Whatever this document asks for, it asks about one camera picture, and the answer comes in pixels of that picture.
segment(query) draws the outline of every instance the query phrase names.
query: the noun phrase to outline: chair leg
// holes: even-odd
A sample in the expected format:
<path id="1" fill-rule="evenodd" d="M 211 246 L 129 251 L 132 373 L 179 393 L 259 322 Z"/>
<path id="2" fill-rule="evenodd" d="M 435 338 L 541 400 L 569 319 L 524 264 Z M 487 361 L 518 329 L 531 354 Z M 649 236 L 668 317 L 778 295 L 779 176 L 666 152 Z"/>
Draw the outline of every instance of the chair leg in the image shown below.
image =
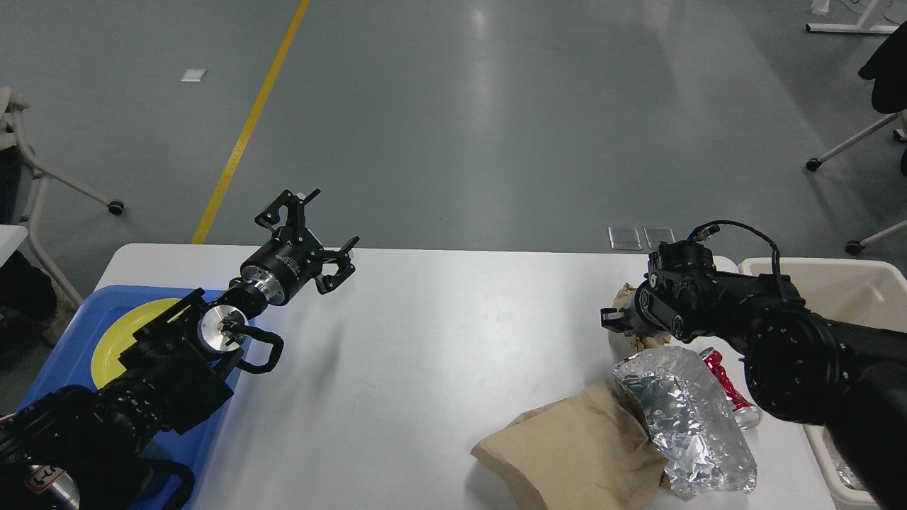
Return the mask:
<path id="1" fill-rule="evenodd" d="M 808 162 L 806 162 L 806 168 L 811 171 L 815 171 L 816 169 L 819 168 L 819 165 L 821 165 L 822 163 L 827 162 L 828 160 L 832 159 L 834 156 L 840 154 L 845 149 L 847 149 L 851 145 L 854 145 L 855 143 L 859 142 L 863 138 L 866 138 L 870 134 L 873 134 L 874 132 L 879 131 L 880 129 L 882 129 L 885 126 L 885 124 L 888 124 L 888 123 L 894 121 L 894 119 L 896 119 L 896 118 L 898 118 L 898 113 L 891 113 L 889 115 L 885 115 L 882 119 L 876 121 L 875 123 L 873 123 L 866 129 L 860 131 L 859 133 L 855 134 L 854 136 L 848 138 L 847 140 L 844 140 L 838 146 L 834 147 L 831 151 L 826 152 L 825 154 L 819 156 L 818 158 L 813 158 L 813 159 L 809 160 Z"/>
<path id="2" fill-rule="evenodd" d="M 80 192 L 81 194 L 94 199 L 105 206 L 107 206 L 107 211 L 110 214 L 120 215 L 123 212 L 124 206 L 122 201 L 110 199 L 107 195 L 104 195 L 100 191 L 95 190 L 94 188 L 83 184 L 72 177 L 64 175 L 57 171 L 56 169 L 51 168 L 46 163 L 38 160 L 35 157 L 34 152 L 32 151 L 31 146 L 25 139 L 25 123 L 22 116 L 22 110 L 17 108 L 10 109 L 10 116 L 13 119 L 13 130 L 16 138 L 16 146 L 19 149 L 19 153 L 22 155 L 22 159 L 32 169 L 40 172 L 43 175 L 47 175 L 56 179 L 57 181 L 62 182 L 63 184 L 69 186 L 70 188 Z"/>
<path id="3" fill-rule="evenodd" d="M 894 130 L 894 140 L 907 143 L 907 113 L 898 112 L 898 117 L 901 117 L 902 128 Z"/>
<path id="4" fill-rule="evenodd" d="M 864 240 L 852 240 L 847 243 L 847 246 L 844 248 L 844 250 L 847 251 L 847 253 L 850 253 L 851 255 L 857 255 L 870 244 L 874 244 L 875 242 L 882 240 L 882 239 L 884 239 L 890 235 L 893 235 L 904 229 L 907 229 L 907 220 L 904 220 L 904 221 L 901 221 L 900 223 L 892 225 L 891 227 L 888 227 L 887 229 L 882 230 L 879 233 L 873 234 Z"/>
<path id="5" fill-rule="evenodd" d="M 860 16 L 860 21 L 856 22 L 856 25 L 807 23 L 806 32 L 838 32 L 848 34 L 888 35 L 894 32 L 895 29 L 897 29 L 897 25 L 871 24 L 883 16 L 885 9 L 888 8 L 889 3 L 890 2 L 885 2 L 885 4 L 883 5 L 881 2 L 879 2 L 879 0 L 872 0 L 869 3 L 869 6 L 866 7 L 866 10 L 863 11 L 863 15 Z"/>
<path id="6" fill-rule="evenodd" d="M 32 201 L 28 213 L 28 245 L 32 248 L 34 256 L 41 262 L 41 265 L 43 265 L 44 268 L 47 269 L 47 272 L 50 273 L 51 278 L 56 280 L 60 288 L 63 289 L 66 298 L 73 303 L 73 308 L 79 308 L 79 306 L 82 305 L 82 296 L 79 295 L 79 292 L 75 289 L 73 284 L 70 283 L 65 275 L 63 275 L 60 268 L 50 258 L 47 251 L 44 250 L 44 245 L 41 244 L 39 237 L 41 229 L 41 213 L 44 208 L 44 199 L 47 196 L 47 188 L 50 186 L 50 183 L 51 177 L 46 174 L 38 179 L 37 191 L 34 194 L 34 200 Z"/>

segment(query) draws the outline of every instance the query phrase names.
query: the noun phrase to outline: white bin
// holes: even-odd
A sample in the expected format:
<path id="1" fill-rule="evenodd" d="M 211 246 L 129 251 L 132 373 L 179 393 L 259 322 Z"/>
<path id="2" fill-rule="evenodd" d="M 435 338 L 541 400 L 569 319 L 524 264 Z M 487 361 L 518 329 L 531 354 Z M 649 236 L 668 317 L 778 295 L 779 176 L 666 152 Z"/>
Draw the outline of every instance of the white bin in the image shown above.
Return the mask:
<path id="1" fill-rule="evenodd" d="M 740 273 L 772 272 L 769 258 L 746 259 Z M 806 307 L 832 320 L 907 332 L 907 280 L 893 265 L 877 260 L 781 259 Z M 805 426 L 829 491 L 839 508 L 878 508 L 869 493 L 841 482 L 822 440 L 822 427 Z"/>

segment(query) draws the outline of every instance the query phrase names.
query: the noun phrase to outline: plastic container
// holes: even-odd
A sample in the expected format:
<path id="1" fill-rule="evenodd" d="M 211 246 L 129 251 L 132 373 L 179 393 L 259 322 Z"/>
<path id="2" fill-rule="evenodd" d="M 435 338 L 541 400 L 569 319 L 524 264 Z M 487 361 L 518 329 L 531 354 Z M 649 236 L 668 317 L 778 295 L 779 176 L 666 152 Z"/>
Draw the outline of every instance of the plastic container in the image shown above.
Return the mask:
<path id="1" fill-rule="evenodd" d="M 26 407 L 44 395 L 66 385 L 81 385 L 96 390 L 91 375 L 94 347 L 104 331 L 116 319 L 126 312 L 149 301 L 164 298 L 183 298 L 190 289 L 170 289 L 162 287 L 133 287 L 113 285 L 95 291 L 79 307 L 73 321 L 66 328 L 60 342 L 51 352 L 37 378 L 28 389 L 19 409 Z M 204 299 L 215 299 L 220 291 L 207 291 Z M 230 387 L 236 387 L 239 371 L 234 370 L 227 379 Z M 186 434 L 180 436 L 174 431 L 160 432 L 143 452 L 146 456 L 169 458 L 183 463 L 192 469 L 196 484 L 201 480 L 214 438 L 218 434 L 220 422 L 227 411 L 229 401 L 207 421 L 201 423 Z M 130 506 L 131 510 L 159 509 L 179 485 L 175 476 L 170 476 L 165 484 L 153 482 L 147 494 Z M 192 499 L 184 508 L 189 508 L 198 488 L 193 491 Z"/>
<path id="2" fill-rule="evenodd" d="M 771 260 L 746 259 L 740 273 L 772 271 Z M 907 280 L 888 262 L 878 260 L 781 259 L 806 306 L 826 317 L 871 328 L 907 332 Z M 878 508 L 868 492 L 854 490 L 838 476 L 824 444 L 823 427 L 804 426 L 832 497 L 839 508 Z"/>

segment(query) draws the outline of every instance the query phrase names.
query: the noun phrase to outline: blue tray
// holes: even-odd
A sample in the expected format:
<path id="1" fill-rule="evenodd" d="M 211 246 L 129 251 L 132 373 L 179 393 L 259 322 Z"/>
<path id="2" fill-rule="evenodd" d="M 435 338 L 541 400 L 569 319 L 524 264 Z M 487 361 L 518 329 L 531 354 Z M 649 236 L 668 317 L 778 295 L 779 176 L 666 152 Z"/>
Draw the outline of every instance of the blue tray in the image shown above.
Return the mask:
<path id="1" fill-rule="evenodd" d="M 94 347 L 107 330 L 117 319 L 126 312 L 147 302 L 165 298 L 183 298 L 191 289 L 171 289 L 164 287 L 133 287 L 127 285 L 114 285 L 94 292 L 75 314 L 60 342 L 51 352 L 50 357 L 38 377 L 34 380 L 20 410 L 40 397 L 67 385 L 81 385 L 89 389 L 97 389 L 92 381 L 91 365 Z M 220 291 L 207 290 L 205 300 L 217 298 Z M 235 388 L 239 379 L 239 370 L 234 370 L 227 378 L 227 384 Z M 196 485 L 201 480 L 205 465 L 214 438 L 218 434 L 220 422 L 227 411 L 224 404 L 211 417 L 180 436 L 174 431 L 160 432 L 151 441 L 145 453 L 148 456 L 161 458 L 161 449 L 166 451 L 163 456 L 191 467 L 195 473 Z M 165 485 L 151 486 L 145 494 L 130 507 L 132 510 L 157 510 L 164 506 L 167 498 L 173 493 L 180 482 L 171 476 Z M 192 492 L 192 499 L 186 505 L 189 508 L 195 499 L 198 490 Z"/>

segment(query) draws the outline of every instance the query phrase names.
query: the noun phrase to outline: gray floor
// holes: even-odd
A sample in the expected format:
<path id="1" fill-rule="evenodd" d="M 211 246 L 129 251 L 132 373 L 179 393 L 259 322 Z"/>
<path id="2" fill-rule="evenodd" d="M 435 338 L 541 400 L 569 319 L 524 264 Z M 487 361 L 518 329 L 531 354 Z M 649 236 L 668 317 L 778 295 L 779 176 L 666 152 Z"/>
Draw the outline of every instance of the gray floor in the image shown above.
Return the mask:
<path id="1" fill-rule="evenodd" d="M 786 256 L 844 257 L 907 219 L 903 146 L 884 130 L 803 169 L 881 116 L 856 72 L 883 38 L 807 34 L 809 4 L 315 0 L 208 242 L 260 244 L 252 216 L 320 187 L 329 245 L 600 252 L 609 226 L 726 218 Z M 31 99 L 32 145 L 127 202 L 114 218 L 54 187 L 45 244 L 80 291 L 125 243 L 189 242 L 296 7 L 3 2 L 0 84 Z M 745 234 L 711 247 L 768 253 Z M 905 270 L 902 243 L 865 257 Z M 47 352 L 17 349 L 0 408 Z"/>

